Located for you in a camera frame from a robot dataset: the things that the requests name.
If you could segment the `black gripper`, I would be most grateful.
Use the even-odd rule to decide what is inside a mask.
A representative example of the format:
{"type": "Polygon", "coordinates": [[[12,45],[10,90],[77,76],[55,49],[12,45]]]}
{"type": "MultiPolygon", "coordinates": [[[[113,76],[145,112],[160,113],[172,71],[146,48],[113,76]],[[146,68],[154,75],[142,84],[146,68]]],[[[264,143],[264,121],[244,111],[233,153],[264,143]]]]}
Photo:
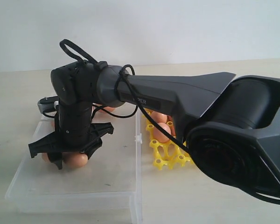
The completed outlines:
{"type": "Polygon", "coordinates": [[[46,153],[58,170],[63,168],[63,153],[78,152],[90,158],[102,146],[102,137],[113,134],[114,127],[108,123],[91,123],[79,131],[54,131],[28,145],[31,158],[46,153]]]}

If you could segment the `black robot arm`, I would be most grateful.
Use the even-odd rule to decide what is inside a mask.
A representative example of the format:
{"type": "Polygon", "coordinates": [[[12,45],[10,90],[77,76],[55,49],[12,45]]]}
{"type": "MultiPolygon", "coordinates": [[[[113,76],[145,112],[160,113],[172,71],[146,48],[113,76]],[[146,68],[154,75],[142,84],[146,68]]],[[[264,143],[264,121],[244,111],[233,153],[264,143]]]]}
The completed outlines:
{"type": "Polygon", "coordinates": [[[250,194],[280,198],[280,78],[207,75],[135,76],[121,66],[80,61],[52,70],[53,133],[29,144],[62,168],[63,152],[92,155],[110,123],[92,122],[92,105],[128,102],[171,116],[176,139],[208,177],[250,194]]]}

